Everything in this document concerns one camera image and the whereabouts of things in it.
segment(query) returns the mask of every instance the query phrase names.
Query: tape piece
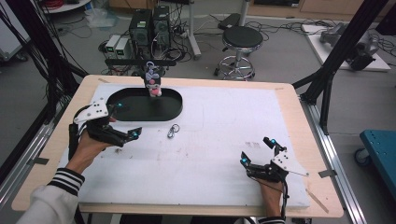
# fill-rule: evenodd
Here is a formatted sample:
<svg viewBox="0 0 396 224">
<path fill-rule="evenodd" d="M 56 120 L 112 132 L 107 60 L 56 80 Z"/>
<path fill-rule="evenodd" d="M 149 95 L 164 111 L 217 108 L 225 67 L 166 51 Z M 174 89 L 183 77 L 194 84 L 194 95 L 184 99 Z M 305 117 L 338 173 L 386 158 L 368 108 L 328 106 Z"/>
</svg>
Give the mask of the tape piece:
<svg viewBox="0 0 396 224">
<path fill-rule="evenodd" d="M 333 176 L 337 175 L 337 173 L 334 170 L 325 170 L 325 171 L 319 172 L 319 175 L 320 175 L 320 177 L 324 178 L 327 176 L 333 177 Z"/>
<path fill-rule="evenodd" d="M 27 164 L 28 165 L 34 165 L 34 164 L 41 164 L 41 165 L 47 165 L 50 159 L 45 159 L 45 158 L 34 158 L 33 160 L 30 159 Z"/>
</svg>

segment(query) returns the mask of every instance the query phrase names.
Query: white sleeve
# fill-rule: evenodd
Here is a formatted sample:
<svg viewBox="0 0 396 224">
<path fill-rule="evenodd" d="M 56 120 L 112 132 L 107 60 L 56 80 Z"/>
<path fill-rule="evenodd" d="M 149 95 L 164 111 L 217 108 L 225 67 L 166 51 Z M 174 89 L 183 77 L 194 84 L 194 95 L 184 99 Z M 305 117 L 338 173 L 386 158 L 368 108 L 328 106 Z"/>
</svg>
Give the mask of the white sleeve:
<svg viewBox="0 0 396 224">
<path fill-rule="evenodd" d="M 59 168 L 47 186 L 40 186 L 33 191 L 30 207 L 17 224 L 72 223 L 82 183 L 82 175 Z"/>
</svg>

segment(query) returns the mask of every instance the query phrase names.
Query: white plastic mount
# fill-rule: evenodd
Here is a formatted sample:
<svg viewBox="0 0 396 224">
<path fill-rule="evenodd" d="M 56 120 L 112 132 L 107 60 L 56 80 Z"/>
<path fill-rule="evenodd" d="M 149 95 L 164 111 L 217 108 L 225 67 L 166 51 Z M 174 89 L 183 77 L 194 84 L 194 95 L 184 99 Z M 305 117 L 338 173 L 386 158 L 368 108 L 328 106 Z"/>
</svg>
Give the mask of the white plastic mount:
<svg viewBox="0 0 396 224">
<path fill-rule="evenodd" d="M 90 107 L 81 111 L 76 118 L 74 118 L 74 122 L 82 122 L 91 119 L 99 119 L 108 115 L 106 102 L 101 98 L 100 100 L 94 101 Z"/>
<path fill-rule="evenodd" d="M 305 168 L 297 162 L 295 158 L 291 157 L 287 150 L 279 151 L 279 154 L 272 159 L 272 162 L 285 171 L 295 173 L 297 175 L 309 176 L 309 173 Z"/>
</svg>

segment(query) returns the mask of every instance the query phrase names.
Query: black stool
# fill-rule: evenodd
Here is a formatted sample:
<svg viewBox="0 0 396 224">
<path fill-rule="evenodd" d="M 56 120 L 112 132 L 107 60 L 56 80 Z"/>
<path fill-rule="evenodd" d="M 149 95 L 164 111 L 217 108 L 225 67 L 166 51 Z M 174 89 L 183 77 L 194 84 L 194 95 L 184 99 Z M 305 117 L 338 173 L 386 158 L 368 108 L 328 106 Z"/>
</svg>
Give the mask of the black stool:
<svg viewBox="0 0 396 224">
<path fill-rule="evenodd" d="M 225 57 L 215 70 L 215 75 L 223 74 L 224 78 L 235 78 L 246 80 L 254 77 L 253 64 L 242 57 L 242 53 L 251 53 L 262 46 L 262 34 L 250 27 L 233 26 L 224 31 L 222 41 L 226 49 L 236 51 L 235 56 Z"/>
</svg>

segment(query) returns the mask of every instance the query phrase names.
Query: gray floor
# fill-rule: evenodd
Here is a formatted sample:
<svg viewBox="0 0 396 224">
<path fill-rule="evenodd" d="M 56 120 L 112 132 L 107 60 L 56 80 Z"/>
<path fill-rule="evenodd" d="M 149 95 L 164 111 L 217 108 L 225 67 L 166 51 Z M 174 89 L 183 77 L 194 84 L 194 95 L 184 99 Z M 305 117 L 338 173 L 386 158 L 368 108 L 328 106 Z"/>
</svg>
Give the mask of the gray floor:
<svg viewBox="0 0 396 224">
<path fill-rule="evenodd" d="M 77 21 L 82 10 L 61 13 L 53 17 L 55 23 Z M 197 19 L 197 26 L 213 18 Z M 250 18 L 249 21 L 281 25 L 290 20 Z M 128 29 L 126 17 L 118 19 L 115 27 L 107 29 L 87 28 L 86 21 L 70 26 L 73 34 L 61 37 L 63 44 L 90 74 L 101 74 L 105 69 L 104 55 L 98 46 L 111 34 L 121 34 Z M 216 27 L 209 22 L 204 27 Z M 209 29 L 201 32 L 215 33 Z M 269 34 L 270 39 L 262 48 L 249 56 L 256 68 L 256 77 L 251 81 L 293 83 L 306 77 L 320 67 L 320 63 L 305 36 L 281 30 Z M 222 52 L 220 36 L 196 36 L 202 51 L 198 61 L 178 63 L 167 73 L 167 77 L 219 79 L 213 72 L 222 58 L 233 55 Z M 387 63 L 396 64 L 396 58 L 380 50 L 378 55 Z M 0 67 L 0 93 L 2 118 L 0 162 L 16 146 L 24 132 L 38 115 L 46 99 L 46 83 L 35 70 L 31 61 L 21 63 L 13 60 Z M 396 203 L 379 177 L 374 166 L 361 168 L 354 162 L 353 153 L 362 147 L 359 133 L 366 129 L 395 130 L 396 119 L 396 69 L 383 72 L 351 72 L 340 70 L 333 82 L 332 101 L 329 114 L 329 132 L 343 163 L 346 175 L 358 198 L 368 223 L 396 223 Z M 304 92 L 306 87 L 297 90 Z M 21 215 L 10 208 L 12 197 L 0 211 L 0 224 L 14 223 Z M 109 223 L 111 216 L 94 215 L 93 223 Z M 186 218 L 169 217 L 167 223 L 185 223 Z M 349 223 L 346 215 L 340 218 L 314 218 L 314 223 Z"/>
</svg>

